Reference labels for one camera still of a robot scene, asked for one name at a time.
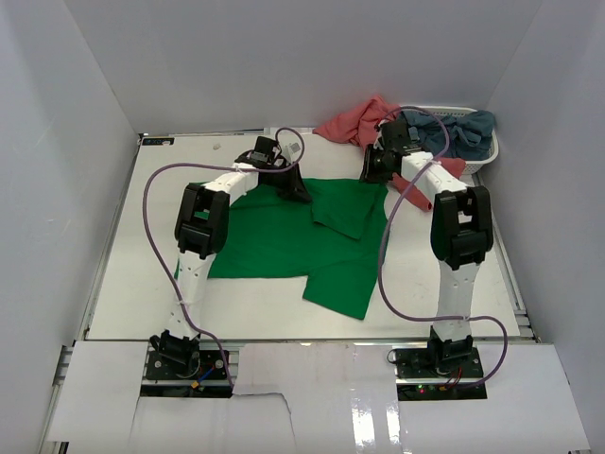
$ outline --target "white tabletop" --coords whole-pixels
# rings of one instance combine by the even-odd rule
[[[86,370],[89,366],[88,369],[95,370],[99,361],[121,366],[131,358],[128,352],[124,354],[124,349],[112,348],[113,342],[99,343],[105,344],[111,354],[101,356],[102,352],[95,348],[94,351],[89,349],[87,356],[72,358],[65,386],[72,374],[72,367]],[[478,345],[485,370],[490,370],[497,362],[501,348],[501,345]],[[325,380],[326,371],[337,368],[338,362],[334,362],[332,357],[321,358],[324,364],[322,369],[318,369],[318,376]],[[84,393],[79,401],[70,399],[70,402],[64,402],[61,392],[59,405],[72,412],[65,412],[67,418],[64,420],[53,420],[53,425],[62,423],[63,440],[70,441],[69,454],[301,452],[299,445],[295,445],[294,434],[305,435],[305,421],[291,418],[287,400],[282,394],[234,395],[230,399],[139,398],[137,386],[129,398],[116,399],[116,393],[122,393],[123,387],[138,385],[140,375],[138,379],[131,377],[128,368],[123,367],[112,367],[111,371],[112,375],[118,378],[122,376],[123,379],[112,379],[110,385],[101,384],[98,393]],[[380,369],[372,369],[372,378],[380,374]],[[82,376],[79,384],[90,388],[90,381],[89,374]],[[401,448],[404,452],[414,454],[562,454],[589,448],[565,372],[553,345],[511,345],[502,369],[487,382],[486,389],[488,398],[485,400],[399,402]],[[376,390],[379,393],[394,391],[392,386],[389,388],[384,383],[379,383]],[[109,411],[91,414],[84,421],[75,419],[82,409],[92,408],[103,397],[119,414],[133,415],[118,430],[119,437],[116,437],[116,424]],[[358,410],[357,414],[353,413],[354,419],[364,417],[364,427],[369,429],[363,432],[366,440],[381,437],[378,442],[385,441],[382,432],[374,430],[381,427],[385,420],[388,421],[385,410],[389,407],[377,408],[373,399],[374,394],[357,401],[362,404],[361,408],[367,408],[368,411]],[[321,408],[323,412],[330,412],[335,423],[313,434],[322,449],[312,452],[338,452],[346,446],[341,430],[344,432],[349,427],[347,423],[351,424],[352,410],[347,415],[336,409],[332,405]],[[367,444],[368,448],[364,445],[356,450],[354,441],[356,439],[350,439],[352,449],[349,452],[385,452],[372,449],[374,446],[370,444]]]
[[[281,138],[294,136],[284,134]],[[304,136],[304,178],[357,179],[362,168],[358,147]],[[161,333],[174,309],[175,296],[151,251],[141,216],[141,198],[149,175],[160,166],[192,162],[230,166],[253,148],[255,135],[179,136],[172,146],[141,147],[95,307],[88,339],[146,339]],[[213,180],[217,172],[178,168],[151,186],[149,222],[167,263],[176,264],[174,226],[188,183]],[[390,190],[387,214],[397,199]],[[433,316],[437,311],[439,266],[429,232],[431,214],[404,202],[393,223],[384,267],[387,292],[403,312]],[[512,336],[519,335],[510,296],[494,251],[487,254],[475,281],[472,315],[493,315]],[[427,337],[428,323],[399,319],[384,305],[377,288],[364,321],[303,300],[305,277],[291,279],[211,279],[198,323],[227,340],[392,339]],[[501,336],[494,323],[473,323],[476,337]]]

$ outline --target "green cloth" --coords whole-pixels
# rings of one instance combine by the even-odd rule
[[[306,179],[311,204],[260,185],[229,213],[229,234],[209,278],[308,276],[303,298],[363,320],[385,229],[382,184]]]

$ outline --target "white laundry basket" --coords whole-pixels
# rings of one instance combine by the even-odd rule
[[[467,107],[445,107],[445,106],[420,106],[423,109],[427,109],[429,112],[437,115],[437,116],[464,116],[466,114],[470,114],[471,112],[476,112],[475,109],[469,109]],[[492,131],[492,144],[490,145],[489,150],[490,156],[488,159],[483,161],[467,161],[466,167],[464,167],[464,171],[462,175],[472,175],[484,165],[490,163],[498,156],[498,139],[495,135],[495,130]]]

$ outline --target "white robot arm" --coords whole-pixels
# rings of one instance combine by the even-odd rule
[[[260,136],[254,150],[241,154],[235,160],[238,171],[220,175],[206,184],[187,185],[175,238],[179,247],[177,284],[189,314],[194,317],[198,314],[208,272],[227,240],[229,207],[232,204],[258,184],[274,186],[283,199],[302,203],[311,201],[298,164],[289,170],[276,172],[291,165],[290,150],[281,149],[275,140]],[[261,172],[247,171],[251,168],[261,169]],[[167,328],[172,336],[192,339],[198,333],[186,322],[179,305],[175,302]]]
[[[365,152],[361,181],[384,183],[393,173],[411,181],[432,161],[431,153],[414,144],[405,120],[383,122],[373,145]],[[441,271],[436,317],[459,316],[462,320],[436,320],[431,327],[428,354],[438,369],[453,369],[471,355],[473,287],[485,253],[493,245],[490,194],[483,186],[467,186],[441,163],[434,163],[416,182],[433,202],[431,247]]]

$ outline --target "blue towel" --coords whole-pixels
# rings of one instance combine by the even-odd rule
[[[401,113],[410,129],[415,129],[420,143],[436,155],[445,145],[443,131],[432,116],[420,112]],[[477,111],[461,117],[447,115],[441,119],[450,133],[450,148],[446,158],[462,158],[465,161],[484,161],[490,157],[492,144],[493,113]]]

